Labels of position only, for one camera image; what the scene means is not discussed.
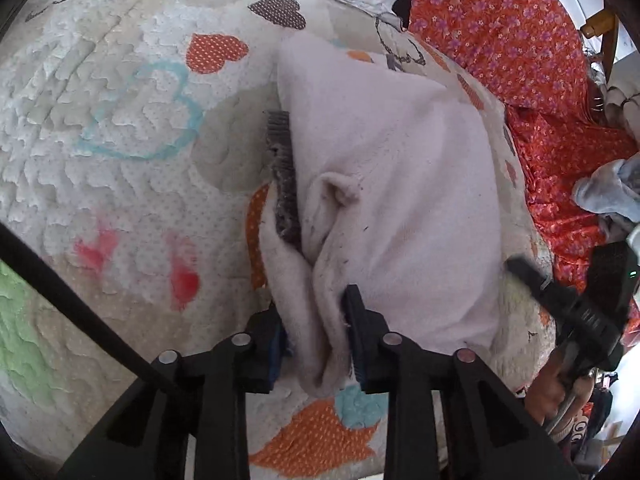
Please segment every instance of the silver screw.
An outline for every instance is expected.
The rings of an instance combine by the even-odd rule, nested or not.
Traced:
[[[245,346],[251,342],[251,336],[246,332],[241,332],[233,336],[231,342],[236,346]]]
[[[160,361],[163,365],[170,365],[171,363],[175,363],[175,360],[178,358],[178,352],[175,350],[165,350],[158,356],[158,361]]]
[[[382,341],[390,346],[396,346],[402,342],[402,336],[396,332],[387,332],[382,336]]]
[[[456,355],[458,356],[458,359],[463,363],[472,363],[476,360],[476,353],[473,350],[469,350],[469,348],[458,350]]]

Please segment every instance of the red floral fabric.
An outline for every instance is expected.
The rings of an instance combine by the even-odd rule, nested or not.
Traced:
[[[571,199],[573,186],[638,149],[624,131],[591,121],[580,37],[560,1],[413,0],[409,31],[507,105],[527,205],[555,277],[584,289],[591,250],[605,239],[597,216]]]

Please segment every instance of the orange polka dot heart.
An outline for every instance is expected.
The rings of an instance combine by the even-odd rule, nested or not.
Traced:
[[[198,74],[219,72],[227,61],[240,61],[249,47],[235,36],[194,34],[187,49],[187,66]]]

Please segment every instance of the black rod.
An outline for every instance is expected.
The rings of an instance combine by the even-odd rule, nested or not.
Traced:
[[[183,389],[125,343],[51,267],[1,222],[0,260],[127,370],[163,393],[188,402]]]

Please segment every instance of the bed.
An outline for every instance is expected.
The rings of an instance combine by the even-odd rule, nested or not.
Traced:
[[[550,270],[503,105],[410,34],[337,0],[28,0],[0,43],[0,219],[148,360],[210,349],[267,305],[246,216],[271,178],[275,49],[303,29],[470,100],[494,156],[503,256]],[[0,266],[0,418],[60,464],[132,375]],[[499,306],[485,357],[516,391],[554,326],[508,278]],[[385,416],[384,396],[311,399],[285,369],[247,400],[252,478],[380,472]]]

